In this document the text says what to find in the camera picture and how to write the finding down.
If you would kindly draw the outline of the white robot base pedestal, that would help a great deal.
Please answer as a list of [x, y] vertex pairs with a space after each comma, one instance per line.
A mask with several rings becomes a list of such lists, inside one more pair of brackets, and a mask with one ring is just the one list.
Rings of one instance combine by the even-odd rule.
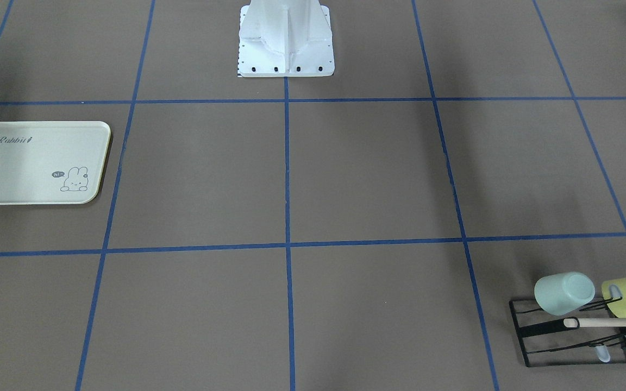
[[335, 72], [330, 10], [318, 1], [251, 1], [239, 13], [237, 76], [329, 77]]

